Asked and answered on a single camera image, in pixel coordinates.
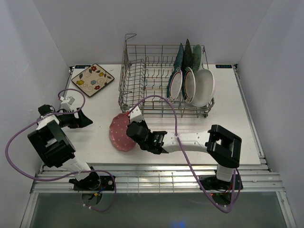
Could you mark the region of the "pink dotted scalloped plate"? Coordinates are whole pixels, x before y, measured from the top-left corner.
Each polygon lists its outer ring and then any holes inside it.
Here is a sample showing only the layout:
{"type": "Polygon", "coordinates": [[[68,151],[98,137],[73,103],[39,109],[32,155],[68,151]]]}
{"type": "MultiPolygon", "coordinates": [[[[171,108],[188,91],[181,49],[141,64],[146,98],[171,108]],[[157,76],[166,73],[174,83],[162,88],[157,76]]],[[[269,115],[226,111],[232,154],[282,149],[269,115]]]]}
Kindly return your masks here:
{"type": "Polygon", "coordinates": [[[126,114],[120,113],[112,119],[109,126],[109,137],[114,148],[128,152],[136,146],[136,142],[127,136],[127,127],[130,124],[126,114]]]}

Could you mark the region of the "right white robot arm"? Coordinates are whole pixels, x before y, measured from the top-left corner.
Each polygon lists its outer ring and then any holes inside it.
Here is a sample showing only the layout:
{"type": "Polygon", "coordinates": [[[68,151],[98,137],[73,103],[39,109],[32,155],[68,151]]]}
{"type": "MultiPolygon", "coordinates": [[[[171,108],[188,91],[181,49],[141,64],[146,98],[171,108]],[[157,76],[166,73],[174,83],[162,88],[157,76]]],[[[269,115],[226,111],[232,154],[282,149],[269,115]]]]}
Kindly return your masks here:
{"type": "Polygon", "coordinates": [[[153,154],[181,151],[181,146],[186,152],[209,154],[218,164],[214,182],[221,189],[232,183],[234,169],[239,167],[242,139],[217,124],[208,131],[176,136],[167,131],[152,132],[145,121],[133,121],[127,126],[126,135],[153,154]]]}

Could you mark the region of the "black floral square plate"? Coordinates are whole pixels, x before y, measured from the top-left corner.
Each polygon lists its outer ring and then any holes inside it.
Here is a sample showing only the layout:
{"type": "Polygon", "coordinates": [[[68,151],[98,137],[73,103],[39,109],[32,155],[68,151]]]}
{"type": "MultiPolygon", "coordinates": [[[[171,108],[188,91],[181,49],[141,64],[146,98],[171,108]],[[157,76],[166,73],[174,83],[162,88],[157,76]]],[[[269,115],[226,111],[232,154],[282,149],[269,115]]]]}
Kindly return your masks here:
{"type": "Polygon", "coordinates": [[[192,58],[192,50],[189,40],[186,40],[185,49],[183,53],[183,60],[182,60],[182,72],[186,71],[187,67],[192,67],[193,65],[193,58],[192,58]]]}

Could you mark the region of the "round plate teal red rim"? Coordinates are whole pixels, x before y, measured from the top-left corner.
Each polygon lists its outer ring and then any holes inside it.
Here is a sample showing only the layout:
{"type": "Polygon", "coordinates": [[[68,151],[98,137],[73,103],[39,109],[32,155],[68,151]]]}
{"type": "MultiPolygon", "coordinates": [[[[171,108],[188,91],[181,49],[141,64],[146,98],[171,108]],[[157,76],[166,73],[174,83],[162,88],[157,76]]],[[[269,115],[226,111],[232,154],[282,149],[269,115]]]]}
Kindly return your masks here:
{"type": "Polygon", "coordinates": [[[184,101],[188,104],[192,103],[196,93],[196,81],[194,73],[190,67],[185,68],[181,90],[184,101]]]}

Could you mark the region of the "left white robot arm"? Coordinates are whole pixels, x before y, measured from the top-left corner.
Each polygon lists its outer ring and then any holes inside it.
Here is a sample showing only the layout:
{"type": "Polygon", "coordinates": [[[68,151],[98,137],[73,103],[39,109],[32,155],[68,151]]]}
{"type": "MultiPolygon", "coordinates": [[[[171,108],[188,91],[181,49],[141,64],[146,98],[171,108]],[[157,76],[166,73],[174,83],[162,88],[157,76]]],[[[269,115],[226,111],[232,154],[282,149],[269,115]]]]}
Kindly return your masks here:
{"type": "Polygon", "coordinates": [[[76,149],[62,128],[84,128],[93,123],[80,108],[66,110],[67,114],[56,114],[51,105],[44,104],[38,108],[42,120],[36,130],[28,134],[44,164],[50,168],[63,168],[74,174],[71,183],[85,190],[96,190],[101,185],[101,179],[88,163],[78,159],[76,149]]]}

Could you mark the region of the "teal square plate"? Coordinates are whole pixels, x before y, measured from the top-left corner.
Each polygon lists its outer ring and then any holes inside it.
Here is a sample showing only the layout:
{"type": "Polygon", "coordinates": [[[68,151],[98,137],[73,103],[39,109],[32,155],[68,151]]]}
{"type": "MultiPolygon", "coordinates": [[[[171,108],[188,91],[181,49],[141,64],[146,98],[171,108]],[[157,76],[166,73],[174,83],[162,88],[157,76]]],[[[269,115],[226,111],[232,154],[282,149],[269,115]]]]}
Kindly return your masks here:
{"type": "Polygon", "coordinates": [[[182,66],[182,62],[183,62],[183,54],[184,54],[183,44],[180,43],[179,50],[178,50],[177,56],[176,56],[174,64],[173,64],[175,71],[181,70],[181,66],[182,66]]]}

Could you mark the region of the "cream floral square plate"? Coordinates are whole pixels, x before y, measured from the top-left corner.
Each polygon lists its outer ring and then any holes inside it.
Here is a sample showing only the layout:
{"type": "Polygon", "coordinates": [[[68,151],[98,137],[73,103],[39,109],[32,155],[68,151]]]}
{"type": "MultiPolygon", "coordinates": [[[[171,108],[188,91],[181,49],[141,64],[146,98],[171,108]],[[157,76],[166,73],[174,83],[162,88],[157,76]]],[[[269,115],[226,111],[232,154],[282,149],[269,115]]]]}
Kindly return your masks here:
{"type": "Polygon", "coordinates": [[[71,82],[86,96],[92,97],[114,81],[114,77],[98,64],[73,70],[71,82]]]}

